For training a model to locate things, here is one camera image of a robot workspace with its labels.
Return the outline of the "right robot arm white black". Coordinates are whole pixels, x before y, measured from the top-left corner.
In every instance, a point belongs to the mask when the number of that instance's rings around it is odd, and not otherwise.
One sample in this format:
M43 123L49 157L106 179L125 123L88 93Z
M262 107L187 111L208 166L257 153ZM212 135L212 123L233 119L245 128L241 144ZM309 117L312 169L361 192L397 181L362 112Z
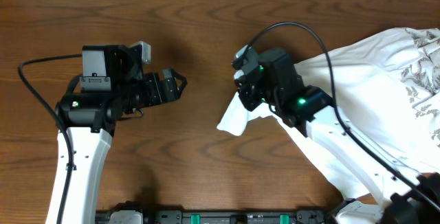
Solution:
M323 223L439 222L439 174L421 175L350 123L335 94L304 84L285 49L259 54L245 46L232 66L240 101L248 111L267 104L301 137L327 149L377 202L346 199L323 217Z

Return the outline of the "white t-shirt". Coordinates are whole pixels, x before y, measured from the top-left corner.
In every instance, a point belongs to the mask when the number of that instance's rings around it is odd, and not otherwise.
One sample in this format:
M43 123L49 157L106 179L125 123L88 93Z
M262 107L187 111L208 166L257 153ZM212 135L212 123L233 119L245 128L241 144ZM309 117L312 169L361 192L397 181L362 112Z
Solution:
M335 89L348 119L398 160L439 171L439 145L415 120L401 73L419 52L405 29L385 30L296 64L306 85Z

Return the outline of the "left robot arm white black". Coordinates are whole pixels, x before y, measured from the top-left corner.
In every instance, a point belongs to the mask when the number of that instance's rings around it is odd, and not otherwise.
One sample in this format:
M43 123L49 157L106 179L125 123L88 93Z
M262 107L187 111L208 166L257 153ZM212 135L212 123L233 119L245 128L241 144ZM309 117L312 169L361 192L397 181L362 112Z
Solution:
M72 78L55 113L58 163L47 223L93 223L100 178L118 121L178 100L187 84L175 70L145 73L151 46L85 45L82 73Z

